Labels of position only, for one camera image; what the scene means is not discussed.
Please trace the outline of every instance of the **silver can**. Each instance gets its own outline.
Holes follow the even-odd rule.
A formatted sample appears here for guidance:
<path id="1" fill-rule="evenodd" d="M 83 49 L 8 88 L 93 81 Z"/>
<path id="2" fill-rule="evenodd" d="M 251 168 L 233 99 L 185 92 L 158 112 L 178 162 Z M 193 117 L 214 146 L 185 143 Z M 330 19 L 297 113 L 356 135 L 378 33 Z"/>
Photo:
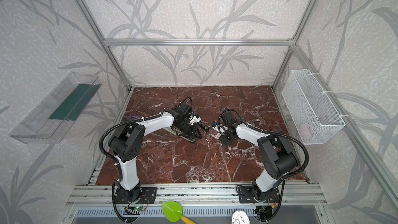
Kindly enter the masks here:
<path id="1" fill-rule="evenodd" d="M 250 224 L 250 220 L 245 212 L 238 210 L 232 214 L 232 224 Z"/>

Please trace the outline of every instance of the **yellow handle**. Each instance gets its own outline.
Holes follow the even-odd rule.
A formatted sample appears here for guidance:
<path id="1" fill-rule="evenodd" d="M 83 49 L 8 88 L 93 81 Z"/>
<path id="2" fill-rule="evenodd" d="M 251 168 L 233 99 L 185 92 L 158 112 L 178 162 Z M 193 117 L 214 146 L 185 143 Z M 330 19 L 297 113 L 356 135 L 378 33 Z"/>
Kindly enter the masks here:
<path id="1" fill-rule="evenodd" d="M 187 217 L 183 216 L 181 217 L 181 220 L 183 222 L 185 222 L 185 224 L 196 224 L 195 222 L 191 221 L 190 219 L 188 219 Z"/>

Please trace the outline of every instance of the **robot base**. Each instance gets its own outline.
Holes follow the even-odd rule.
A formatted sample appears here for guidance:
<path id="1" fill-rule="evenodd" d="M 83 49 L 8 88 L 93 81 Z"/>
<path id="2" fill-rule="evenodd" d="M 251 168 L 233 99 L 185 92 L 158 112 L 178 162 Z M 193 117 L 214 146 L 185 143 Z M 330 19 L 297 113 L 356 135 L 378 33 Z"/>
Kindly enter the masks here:
<path id="1" fill-rule="evenodd" d="M 261 192 L 256 186 L 254 187 L 238 187 L 239 192 L 239 202 L 240 203 L 266 203 L 267 205 L 273 205 L 279 203 L 279 190 L 270 189 L 267 192 Z"/>
<path id="2" fill-rule="evenodd" d="M 140 183 L 137 184 L 132 190 L 127 191 L 120 185 L 117 186 L 115 192 L 115 203 L 116 204 L 128 204 L 129 202 L 134 202 L 140 198 L 136 203 L 140 204 L 154 204 L 156 197 L 157 187 L 141 187 Z"/>

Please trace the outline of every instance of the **black mounting plate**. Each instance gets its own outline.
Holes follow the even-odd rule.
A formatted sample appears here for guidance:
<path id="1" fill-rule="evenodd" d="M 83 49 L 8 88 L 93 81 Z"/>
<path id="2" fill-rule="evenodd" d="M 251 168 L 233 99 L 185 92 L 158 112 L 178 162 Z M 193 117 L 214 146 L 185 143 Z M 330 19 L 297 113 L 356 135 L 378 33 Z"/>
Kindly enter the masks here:
<path id="1" fill-rule="evenodd" d="M 156 191 L 157 187 L 141 187 L 142 194 L 146 195 L 149 199 L 144 196 L 139 199 L 138 202 L 139 204 L 154 204 L 155 203 L 155 197 L 156 197 Z M 127 200 L 122 197 L 122 193 L 119 191 L 119 189 L 116 189 L 116 196 L 115 196 L 115 203 L 116 204 L 128 204 Z"/>
<path id="2" fill-rule="evenodd" d="M 254 195 L 253 195 L 253 191 L 252 191 L 253 187 L 249 186 L 249 187 L 244 187 L 244 186 L 239 186 L 237 188 L 237 190 L 239 191 L 239 202 L 240 203 L 259 203 L 258 201 L 256 201 L 254 199 Z M 275 203 L 275 197 L 276 196 L 276 202 L 279 203 L 279 190 L 278 188 L 276 189 L 271 189 L 271 191 L 269 192 L 269 195 L 267 196 L 267 199 L 264 203 L 266 204 L 274 204 Z"/>

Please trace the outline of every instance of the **wall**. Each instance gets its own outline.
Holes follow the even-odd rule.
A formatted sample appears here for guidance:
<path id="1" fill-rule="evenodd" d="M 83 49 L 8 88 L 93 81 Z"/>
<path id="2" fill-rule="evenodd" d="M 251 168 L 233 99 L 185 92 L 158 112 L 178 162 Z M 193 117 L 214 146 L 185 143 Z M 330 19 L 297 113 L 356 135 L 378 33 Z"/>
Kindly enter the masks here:
<path id="1" fill-rule="evenodd" d="M 397 178 L 398 0 L 320 0 L 299 46 L 362 133 Z M 280 92 L 290 133 L 296 134 Z M 323 145 L 307 146 L 307 173 L 320 183 L 337 223 L 398 223 L 398 213 L 345 131 Z"/>
<path id="2" fill-rule="evenodd" d="M 85 1 L 105 38 L 287 39 L 293 37 L 309 0 Z M 149 86 L 271 85 L 286 50 L 243 46 L 113 48 L 131 83 Z"/>
<path id="3" fill-rule="evenodd" d="M 73 0 L 0 0 L 0 222 L 55 223 L 127 90 Z M 59 144 L 8 136 L 71 72 L 102 83 Z"/>

